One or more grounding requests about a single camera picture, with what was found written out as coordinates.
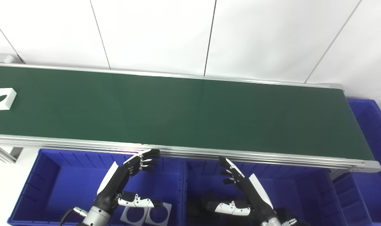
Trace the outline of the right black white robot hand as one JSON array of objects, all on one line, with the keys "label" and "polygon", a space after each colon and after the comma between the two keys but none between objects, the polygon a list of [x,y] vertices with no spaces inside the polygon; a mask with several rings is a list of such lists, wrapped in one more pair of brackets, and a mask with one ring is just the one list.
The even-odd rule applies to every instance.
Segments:
[{"label": "right black white robot hand", "polygon": [[246,201],[207,201],[205,208],[211,212],[251,217],[256,226],[281,226],[271,200],[255,174],[245,176],[228,158],[219,156],[219,165],[225,185],[235,184],[245,195]]}]

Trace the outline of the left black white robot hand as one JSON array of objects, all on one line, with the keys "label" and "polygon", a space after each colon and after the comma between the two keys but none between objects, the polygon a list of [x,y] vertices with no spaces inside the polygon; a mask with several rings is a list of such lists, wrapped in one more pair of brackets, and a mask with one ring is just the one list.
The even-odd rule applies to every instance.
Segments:
[{"label": "left black white robot hand", "polygon": [[105,175],[97,192],[93,207],[97,212],[112,215],[118,205],[130,207],[160,207],[163,202],[158,199],[141,197],[135,193],[124,194],[124,187],[130,177],[142,170],[153,172],[153,165],[158,165],[154,158],[159,158],[159,149],[141,151],[129,157],[122,165],[113,163]]}]

